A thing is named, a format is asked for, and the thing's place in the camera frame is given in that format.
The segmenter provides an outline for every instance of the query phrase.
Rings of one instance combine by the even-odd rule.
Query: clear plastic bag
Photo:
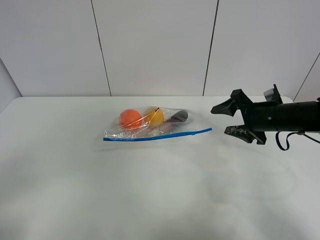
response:
[[[104,141],[151,141],[211,131],[185,109],[147,106],[126,109],[104,131]]]

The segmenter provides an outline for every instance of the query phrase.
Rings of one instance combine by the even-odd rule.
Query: table surface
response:
[[[210,114],[227,99],[15,99],[0,114],[0,239],[319,239],[319,145],[294,135],[283,152],[274,132],[266,145],[227,136],[240,113]],[[142,106],[193,110],[213,131],[103,142],[119,112]]]

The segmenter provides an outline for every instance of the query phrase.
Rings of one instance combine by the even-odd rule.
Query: blue zipper seal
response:
[[[184,132],[177,132],[177,133],[170,133],[161,136],[151,136],[151,137],[140,137],[140,138],[115,138],[115,137],[104,137],[103,141],[113,141],[113,142],[142,142],[142,141],[152,141],[158,139],[171,139],[177,137],[183,137],[188,135],[196,135],[202,134],[205,132],[212,131],[212,128],[207,128],[200,131],[184,131]]]

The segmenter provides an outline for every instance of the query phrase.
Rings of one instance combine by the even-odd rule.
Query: robotic arm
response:
[[[264,145],[267,141],[265,132],[277,132],[275,138],[280,149],[289,149],[288,137],[292,134],[305,137],[320,143],[308,135],[320,133],[320,98],[318,101],[283,103],[277,86],[264,92],[266,101],[252,102],[241,90],[233,90],[230,99],[214,106],[212,114],[234,116],[241,111],[244,125],[228,126],[224,133],[239,138],[249,144],[256,139],[256,143]],[[287,148],[279,142],[279,132],[292,132],[287,136]]]

